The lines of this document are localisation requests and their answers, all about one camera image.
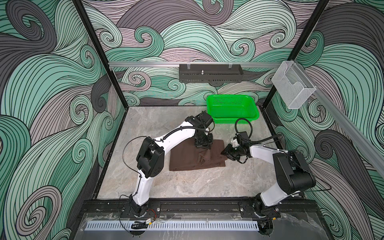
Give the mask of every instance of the green plastic basket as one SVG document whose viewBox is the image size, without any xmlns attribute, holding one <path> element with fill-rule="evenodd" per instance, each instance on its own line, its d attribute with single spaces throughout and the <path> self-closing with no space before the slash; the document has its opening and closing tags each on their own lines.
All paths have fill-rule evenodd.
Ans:
<svg viewBox="0 0 384 240">
<path fill-rule="evenodd" d="M 207 97 L 208 114 L 217 124 L 234 124 L 239 118 L 253 121 L 259 118 L 259 111 L 253 98 L 247 95 L 209 95 Z"/>
</svg>

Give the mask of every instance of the wire mesh file holder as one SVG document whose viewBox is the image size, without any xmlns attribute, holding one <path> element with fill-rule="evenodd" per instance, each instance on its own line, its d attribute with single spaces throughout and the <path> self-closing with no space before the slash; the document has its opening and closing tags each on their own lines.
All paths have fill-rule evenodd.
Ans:
<svg viewBox="0 0 384 240">
<path fill-rule="evenodd" d="M 272 78 L 288 109 L 298 109 L 316 90 L 304 68 L 294 61 L 283 61 Z"/>
</svg>

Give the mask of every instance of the brown towel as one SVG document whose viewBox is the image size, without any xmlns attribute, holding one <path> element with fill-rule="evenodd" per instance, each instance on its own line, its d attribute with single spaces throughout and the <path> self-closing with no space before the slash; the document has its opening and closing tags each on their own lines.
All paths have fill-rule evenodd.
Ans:
<svg viewBox="0 0 384 240">
<path fill-rule="evenodd" d="M 195 147 L 195 139 L 188 138 L 170 151 L 170 171 L 186 171 L 211 167 L 225 167 L 227 157 L 220 153 L 224 150 L 223 140 L 214 140 L 211 149 Z"/>
</svg>

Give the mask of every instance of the wave pattern wallpaper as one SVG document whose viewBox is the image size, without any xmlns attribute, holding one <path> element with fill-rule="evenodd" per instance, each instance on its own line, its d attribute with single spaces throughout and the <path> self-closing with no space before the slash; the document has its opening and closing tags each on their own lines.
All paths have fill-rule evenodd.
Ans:
<svg viewBox="0 0 384 240">
<path fill-rule="evenodd" d="M 333 1 L 331 5 L 349 0 Z M 287 60 L 317 0 L 83 0 L 109 61 Z M 131 106 L 206 105 L 210 94 L 261 104 L 275 69 L 242 83 L 180 83 L 177 68 L 114 68 Z"/>
<path fill-rule="evenodd" d="M 384 155 L 383 11 L 383 1 L 369 0 L 328 8 L 297 60 Z M 267 110 L 286 149 L 299 149 L 332 186 L 306 196 L 317 201 L 335 239 L 383 239 L 384 180 L 322 104 L 311 97 L 288 110 L 276 94 Z M 326 188 L 318 180 L 314 190 Z"/>
<path fill-rule="evenodd" d="M 1 239 L 68 239 L 123 113 L 71 0 L 0 1 Z"/>
</svg>

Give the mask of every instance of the folded brown fabric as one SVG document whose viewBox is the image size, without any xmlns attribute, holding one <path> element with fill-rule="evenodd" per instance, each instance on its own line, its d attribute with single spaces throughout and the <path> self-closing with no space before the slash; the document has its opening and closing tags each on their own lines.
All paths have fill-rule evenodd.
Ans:
<svg viewBox="0 0 384 240">
<path fill-rule="evenodd" d="M 188 138 L 170 151 L 170 171 L 187 171 L 211 167 L 225 167 L 227 157 L 220 153 L 224 150 L 223 140 L 214 140 L 211 149 L 195 147 L 195 139 Z"/>
</svg>

